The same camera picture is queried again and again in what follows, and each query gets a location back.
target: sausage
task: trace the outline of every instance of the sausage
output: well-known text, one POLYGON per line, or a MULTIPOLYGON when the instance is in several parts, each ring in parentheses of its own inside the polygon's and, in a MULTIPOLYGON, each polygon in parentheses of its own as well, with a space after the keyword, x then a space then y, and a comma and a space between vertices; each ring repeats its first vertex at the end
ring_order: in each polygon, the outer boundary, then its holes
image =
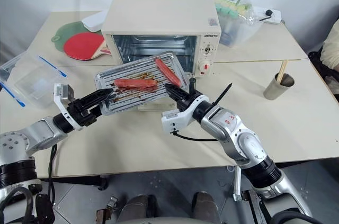
POLYGON ((166 64, 164 64, 163 61, 161 61, 161 59, 156 58, 155 64, 173 85, 178 87, 182 86, 180 79, 170 70, 170 68, 166 66, 166 64))
POLYGON ((155 87, 157 82, 153 79, 125 79, 118 78, 114 80, 114 84, 117 87, 132 87, 132 88, 148 88, 155 87))

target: clear plastic box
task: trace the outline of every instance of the clear plastic box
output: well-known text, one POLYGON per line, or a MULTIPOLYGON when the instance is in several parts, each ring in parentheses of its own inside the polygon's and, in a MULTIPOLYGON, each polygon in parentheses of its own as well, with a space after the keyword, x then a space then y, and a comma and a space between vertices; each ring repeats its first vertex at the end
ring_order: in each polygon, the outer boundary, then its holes
POLYGON ((65 77, 43 56, 27 51, 0 66, 0 85, 22 107, 51 104, 54 83, 62 83, 65 77))
POLYGON ((220 43, 233 47, 253 36, 261 27, 248 0, 214 0, 221 27, 220 43))

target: cup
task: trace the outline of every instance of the cup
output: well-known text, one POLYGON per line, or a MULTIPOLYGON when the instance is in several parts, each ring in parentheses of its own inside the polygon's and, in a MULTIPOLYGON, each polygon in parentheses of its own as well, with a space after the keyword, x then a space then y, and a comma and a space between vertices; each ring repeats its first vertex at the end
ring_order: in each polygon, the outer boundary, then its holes
POLYGON ((268 100, 275 100, 281 94, 283 94, 287 89, 295 84, 295 80, 287 73, 284 73, 281 79, 281 83, 278 84, 276 78, 278 73, 274 76, 268 87, 264 91, 264 96, 268 100))

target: oven tray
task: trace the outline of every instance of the oven tray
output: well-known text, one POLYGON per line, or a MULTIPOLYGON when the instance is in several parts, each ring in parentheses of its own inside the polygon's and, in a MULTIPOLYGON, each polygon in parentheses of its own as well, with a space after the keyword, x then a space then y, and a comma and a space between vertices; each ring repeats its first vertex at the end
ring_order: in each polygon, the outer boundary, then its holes
POLYGON ((106 101, 100 105, 103 115, 110 115, 120 111, 139 106, 150 101, 168 96, 165 84, 170 84, 165 75, 156 67, 154 59, 160 58, 169 67, 182 83, 182 89, 186 90, 189 81, 182 69, 176 55, 172 52, 165 52, 160 55, 150 56, 137 61, 129 62, 114 68, 98 73, 95 79, 96 89, 113 88, 114 91, 106 101), (118 78, 141 78, 154 79, 158 81, 154 90, 126 90, 120 91, 113 82, 118 78))

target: chair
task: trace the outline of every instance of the chair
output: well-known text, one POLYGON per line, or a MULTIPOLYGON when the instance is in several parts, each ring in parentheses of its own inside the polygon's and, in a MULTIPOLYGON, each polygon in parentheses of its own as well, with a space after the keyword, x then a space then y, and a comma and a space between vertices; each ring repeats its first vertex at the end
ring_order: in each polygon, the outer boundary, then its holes
MULTIPOLYGON (((332 76, 334 77, 338 82, 339 82, 339 72, 328 68, 326 65, 322 63, 320 60, 320 56, 322 54, 322 49, 321 47, 319 51, 312 51, 308 54, 308 58, 312 62, 313 66, 317 69, 323 80, 325 80, 326 76, 332 76)), ((337 99, 339 102, 339 94, 334 94, 334 97, 337 99)))

